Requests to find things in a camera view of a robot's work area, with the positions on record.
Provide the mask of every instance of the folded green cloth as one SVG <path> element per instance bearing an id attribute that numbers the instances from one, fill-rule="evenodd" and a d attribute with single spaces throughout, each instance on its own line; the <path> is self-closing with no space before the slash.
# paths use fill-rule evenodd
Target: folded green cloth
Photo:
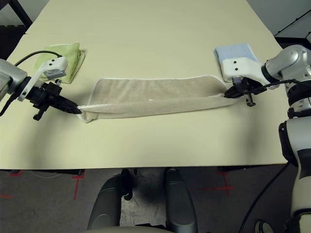
<path id="1" fill-rule="evenodd" d="M 59 78 L 63 83 L 71 83 L 83 63 L 85 54 L 79 49 L 79 47 L 80 44 L 75 42 L 73 44 L 52 45 L 44 48 L 44 50 L 57 52 L 58 54 L 66 57 L 68 61 L 68 67 L 66 69 L 67 75 Z M 34 70 L 36 71 L 45 61 L 53 58 L 55 58 L 55 55 L 50 53 L 40 54 L 34 64 Z M 40 79 L 42 81 L 48 80 L 44 74 L 41 76 Z"/>

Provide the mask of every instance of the towel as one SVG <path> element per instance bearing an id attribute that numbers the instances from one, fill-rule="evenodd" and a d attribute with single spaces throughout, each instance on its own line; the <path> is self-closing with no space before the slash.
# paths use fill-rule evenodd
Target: towel
<path id="1" fill-rule="evenodd" d="M 223 81 L 203 75 L 182 79 L 101 78 L 94 86 L 88 105 L 78 106 L 80 120 L 141 117 L 180 113 L 230 105 Z"/>
<path id="2" fill-rule="evenodd" d="M 66 76 L 59 78 L 63 83 L 71 83 L 74 76 L 81 67 L 85 54 L 79 49 L 80 44 L 75 42 L 73 44 L 60 44 L 47 46 L 44 50 L 57 52 L 60 55 L 66 57 L 68 61 L 68 67 L 66 69 Z M 36 71 L 42 63 L 47 60 L 55 58 L 55 55 L 50 53 L 42 53 L 34 64 L 34 70 Z M 47 77 L 43 74 L 40 78 L 42 81 L 48 81 Z"/>
<path id="3" fill-rule="evenodd" d="M 255 54 L 253 53 L 249 44 L 237 44 L 237 45 L 229 45 L 229 46 L 219 46 L 216 47 L 214 51 L 216 57 L 218 58 L 219 64 L 226 59 L 247 57 L 254 62 L 258 62 Z"/>

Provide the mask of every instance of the chair backrest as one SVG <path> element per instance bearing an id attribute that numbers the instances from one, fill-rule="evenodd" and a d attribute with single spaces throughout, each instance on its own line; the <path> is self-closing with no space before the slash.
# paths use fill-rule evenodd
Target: chair backrest
<path id="1" fill-rule="evenodd" d="M 153 227 L 104 227 L 101 229 L 89 230 L 84 233 L 171 233 L 170 231 Z"/>

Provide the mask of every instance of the table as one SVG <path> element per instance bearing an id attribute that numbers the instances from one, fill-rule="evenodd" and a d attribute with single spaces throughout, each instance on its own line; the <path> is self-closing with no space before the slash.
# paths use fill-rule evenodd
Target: table
<path id="1" fill-rule="evenodd" d="M 85 104 L 95 81 L 221 76 L 216 46 L 247 42 L 259 60 L 280 46 L 245 0 L 51 0 L 10 62 L 47 45 L 81 43 L 85 61 L 61 94 Z M 21 64 L 33 73 L 35 58 Z M 77 116 L 14 102 L 1 117 L 2 169 L 230 166 L 284 163 L 278 125 L 287 119 L 284 87 L 204 111 L 85 124 Z"/>

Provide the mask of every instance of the folded blue cloth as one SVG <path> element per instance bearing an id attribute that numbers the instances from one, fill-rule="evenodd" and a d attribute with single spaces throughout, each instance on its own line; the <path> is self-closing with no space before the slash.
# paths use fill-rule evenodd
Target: folded blue cloth
<path id="1" fill-rule="evenodd" d="M 247 57 L 255 62 L 258 62 L 249 44 L 238 44 L 229 46 L 216 47 L 214 51 L 220 65 L 225 59 L 234 59 L 240 57 Z"/>

